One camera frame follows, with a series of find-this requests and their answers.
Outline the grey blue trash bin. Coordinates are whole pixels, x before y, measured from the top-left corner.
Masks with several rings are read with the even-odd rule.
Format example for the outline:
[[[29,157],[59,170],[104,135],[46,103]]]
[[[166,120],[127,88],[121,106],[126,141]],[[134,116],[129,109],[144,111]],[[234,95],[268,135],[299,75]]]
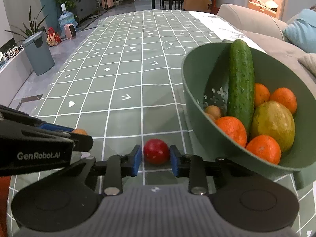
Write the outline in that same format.
[[[27,38],[22,46],[36,75],[46,73],[55,65],[42,31]]]

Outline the beige cushion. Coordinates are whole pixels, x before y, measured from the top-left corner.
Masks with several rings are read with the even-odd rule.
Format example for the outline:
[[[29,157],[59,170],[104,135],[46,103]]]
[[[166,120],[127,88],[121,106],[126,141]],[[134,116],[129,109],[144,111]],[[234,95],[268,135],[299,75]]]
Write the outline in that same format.
[[[309,53],[298,58],[298,61],[308,69],[314,76],[316,76],[316,54]]]

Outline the white floral cloth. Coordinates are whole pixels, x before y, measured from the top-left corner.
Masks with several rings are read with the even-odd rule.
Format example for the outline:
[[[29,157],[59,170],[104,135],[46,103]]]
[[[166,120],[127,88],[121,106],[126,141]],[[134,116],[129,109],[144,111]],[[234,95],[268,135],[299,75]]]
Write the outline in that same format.
[[[221,17],[205,12],[189,11],[189,13],[195,19],[198,19],[208,29],[213,31],[220,40],[234,41],[236,39],[241,39],[246,42],[249,47],[265,53],[265,51],[259,45],[257,45],[254,41],[230,25]]]

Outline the brown longan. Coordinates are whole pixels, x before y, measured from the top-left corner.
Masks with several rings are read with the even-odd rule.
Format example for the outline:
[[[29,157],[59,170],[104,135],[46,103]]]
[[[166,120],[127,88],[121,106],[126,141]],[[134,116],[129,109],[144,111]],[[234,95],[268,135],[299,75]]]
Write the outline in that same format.
[[[209,105],[208,107],[206,107],[205,113],[211,115],[214,118],[214,120],[217,120],[217,119],[221,118],[221,116],[222,116],[221,109],[215,105]]]
[[[72,133],[81,134],[81,135],[88,135],[85,130],[80,129],[80,128],[74,129],[74,130],[72,131]]]
[[[214,117],[212,114],[210,113],[205,113],[212,121],[216,121],[216,117]]]

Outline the green cucumber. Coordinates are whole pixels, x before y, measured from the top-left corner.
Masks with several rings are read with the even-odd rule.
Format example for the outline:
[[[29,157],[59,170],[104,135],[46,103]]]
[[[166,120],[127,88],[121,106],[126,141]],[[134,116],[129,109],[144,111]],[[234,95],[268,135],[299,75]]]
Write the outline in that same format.
[[[241,39],[230,46],[227,115],[239,119],[248,133],[254,114],[255,74],[250,47]]]

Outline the pink small heater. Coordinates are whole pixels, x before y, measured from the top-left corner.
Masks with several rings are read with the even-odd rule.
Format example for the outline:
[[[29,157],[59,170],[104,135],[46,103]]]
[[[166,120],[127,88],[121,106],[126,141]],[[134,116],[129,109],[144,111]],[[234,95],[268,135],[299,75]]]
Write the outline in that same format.
[[[67,39],[73,39],[77,36],[76,28],[73,24],[66,24],[64,31]]]

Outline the blue water jug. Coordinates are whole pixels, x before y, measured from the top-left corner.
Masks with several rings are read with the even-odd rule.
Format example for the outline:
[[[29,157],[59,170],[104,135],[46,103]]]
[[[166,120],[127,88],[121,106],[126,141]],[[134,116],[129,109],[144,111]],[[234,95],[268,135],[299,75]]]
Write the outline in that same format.
[[[61,29],[61,37],[64,39],[64,38],[66,38],[64,26],[66,24],[73,24],[76,28],[76,31],[77,31],[77,24],[78,23],[75,20],[74,14],[66,9],[66,6],[64,3],[61,5],[61,8],[62,8],[62,14],[59,17],[58,22],[59,22],[59,26]]]

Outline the green grid tablecloth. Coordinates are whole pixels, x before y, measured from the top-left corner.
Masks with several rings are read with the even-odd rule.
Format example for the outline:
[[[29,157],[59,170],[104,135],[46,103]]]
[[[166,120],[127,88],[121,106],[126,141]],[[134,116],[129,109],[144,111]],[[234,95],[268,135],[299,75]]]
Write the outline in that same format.
[[[267,178],[248,169],[252,176],[219,190],[207,177],[209,193],[191,194],[189,179],[174,176],[170,159],[145,161],[146,142],[160,139],[182,155],[213,162],[203,157],[190,125],[182,64],[191,50],[218,42],[233,41],[220,40],[185,11],[139,11],[101,21],[66,60],[33,116],[85,130],[93,147],[72,150],[67,166],[12,176],[11,233],[315,236],[315,181],[297,189],[292,173]],[[100,162],[126,155],[137,144],[138,174],[122,179],[122,194],[102,195],[103,177],[85,180],[74,166],[86,157]]]

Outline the large orange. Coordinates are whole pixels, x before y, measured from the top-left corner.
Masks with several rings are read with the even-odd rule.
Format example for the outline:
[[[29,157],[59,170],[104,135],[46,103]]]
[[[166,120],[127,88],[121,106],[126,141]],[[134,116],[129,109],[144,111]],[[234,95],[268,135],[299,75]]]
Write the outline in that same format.
[[[247,133],[243,123],[231,116],[225,116],[217,119],[215,124],[232,140],[242,147],[246,147]]]
[[[270,101],[275,101],[285,106],[293,115],[297,111],[297,100],[295,94],[285,87],[276,89],[270,96]]]

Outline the spiky potted plant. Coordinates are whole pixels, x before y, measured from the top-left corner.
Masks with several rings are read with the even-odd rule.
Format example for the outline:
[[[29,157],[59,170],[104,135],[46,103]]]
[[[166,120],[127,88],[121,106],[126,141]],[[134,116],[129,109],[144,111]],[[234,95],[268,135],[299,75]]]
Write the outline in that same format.
[[[22,22],[23,29],[19,28],[17,26],[14,26],[14,25],[10,25],[10,27],[16,28],[19,32],[15,32],[15,31],[12,31],[12,30],[5,30],[5,31],[8,32],[8,33],[11,33],[11,34],[19,35],[24,40],[26,40],[30,36],[38,33],[40,31],[42,23],[48,17],[48,15],[46,15],[38,22],[38,18],[40,16],[41,12],[43,11],[44,7],[45,6],[43,6],[40,9],[40,11],[38,12],[38,14],[35,17],[32,17],[32,7],[30,6],[29,7],[29,11],[28,11],[28,26],[24,22]]]

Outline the cardboard box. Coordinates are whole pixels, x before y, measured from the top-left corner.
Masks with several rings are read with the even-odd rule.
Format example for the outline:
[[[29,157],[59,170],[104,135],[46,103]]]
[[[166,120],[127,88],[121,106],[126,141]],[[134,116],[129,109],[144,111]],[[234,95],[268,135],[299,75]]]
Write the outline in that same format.
[[[185,11],[212,12],[211,0],[184,0],[183,9]]]

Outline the red cherry tomato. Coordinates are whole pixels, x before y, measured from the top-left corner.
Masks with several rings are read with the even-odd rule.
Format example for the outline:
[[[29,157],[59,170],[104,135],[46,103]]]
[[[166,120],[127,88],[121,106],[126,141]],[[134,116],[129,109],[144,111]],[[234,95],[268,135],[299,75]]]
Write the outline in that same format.
[[[150,164],[162,165],[169,161],[168,145],[160,139],[150,139],[144,146],[144,158]]]

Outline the red toy basket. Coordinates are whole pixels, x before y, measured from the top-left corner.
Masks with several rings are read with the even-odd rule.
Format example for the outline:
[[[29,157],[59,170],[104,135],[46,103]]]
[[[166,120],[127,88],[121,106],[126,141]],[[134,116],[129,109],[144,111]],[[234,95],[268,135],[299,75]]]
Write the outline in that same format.
[[[48,36],[47,36],[47,43],[50,47],[56,46],[61,43],[60,36],[55,32],[55,30],[52,27],[49,27],[48,29]]]

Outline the orange red sleeve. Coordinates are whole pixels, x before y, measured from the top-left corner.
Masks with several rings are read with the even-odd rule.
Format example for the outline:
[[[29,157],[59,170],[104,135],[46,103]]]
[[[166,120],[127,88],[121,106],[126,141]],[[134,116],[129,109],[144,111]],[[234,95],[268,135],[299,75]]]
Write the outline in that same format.
[[[7,237],[7,201],[8,201],[8,191],[10,186],[11,177],[1,177],[0,178],[0,232],[1,237]]]

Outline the small orange tangerine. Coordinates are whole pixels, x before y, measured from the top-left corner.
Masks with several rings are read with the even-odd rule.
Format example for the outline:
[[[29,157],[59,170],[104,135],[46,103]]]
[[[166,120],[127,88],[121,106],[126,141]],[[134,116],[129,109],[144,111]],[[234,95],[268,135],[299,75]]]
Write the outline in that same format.
[[[281,159],[281,148],[269,135],[258,135],[246,146],[246,149],[257,157],[278,165]]]

